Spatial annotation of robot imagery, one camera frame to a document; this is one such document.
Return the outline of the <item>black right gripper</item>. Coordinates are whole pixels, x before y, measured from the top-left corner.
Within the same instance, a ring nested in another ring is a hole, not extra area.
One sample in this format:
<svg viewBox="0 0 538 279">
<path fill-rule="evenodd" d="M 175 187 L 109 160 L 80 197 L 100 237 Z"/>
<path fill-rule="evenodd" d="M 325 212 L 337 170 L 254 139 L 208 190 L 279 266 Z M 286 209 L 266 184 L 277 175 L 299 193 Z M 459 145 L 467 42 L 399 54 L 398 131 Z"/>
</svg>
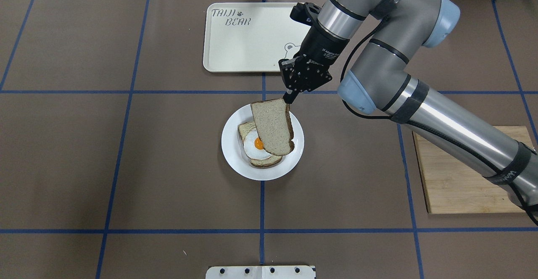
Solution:
<svg viewBox="0 0 538 279">
<path fill-rule="evenodd" d="M 286 87 L 283 100 L 294 103 L 302 92 L 311 92 L 332 80 L 329 68 L 348 45 L 348 39 L 334 36 L 320 24 L 309 29 L 299 51 L 291 59 L 278 61 L 281 78 Z"/>
</svg>

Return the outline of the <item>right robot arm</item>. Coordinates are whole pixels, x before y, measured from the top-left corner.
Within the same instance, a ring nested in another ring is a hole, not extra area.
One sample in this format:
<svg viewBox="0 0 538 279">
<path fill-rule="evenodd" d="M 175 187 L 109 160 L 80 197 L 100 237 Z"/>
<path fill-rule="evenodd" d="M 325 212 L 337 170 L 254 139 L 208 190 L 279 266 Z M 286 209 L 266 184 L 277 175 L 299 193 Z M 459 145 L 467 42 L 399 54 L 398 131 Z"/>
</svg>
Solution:
<svg viewBox="0 0 538 279">
<path fill-rule="evenodd" d="M 338 95 L 356 116 L 382 119 L 409 127 L 463 162 L 537 222 L 537 153 L 428 84 L 407 74 L 405 67 L 420 47 L 435 47 L 455 28 L 460 9 L 450 0 L 327 0 L 294 5 L 290 18 L 310 26 L 299 51 L 279 67 L 291 104 L 331 80 L 329 68 L 364 20 L 380 21 L 363 42 L 352 65 L 343 68 Z"/>
</svg>

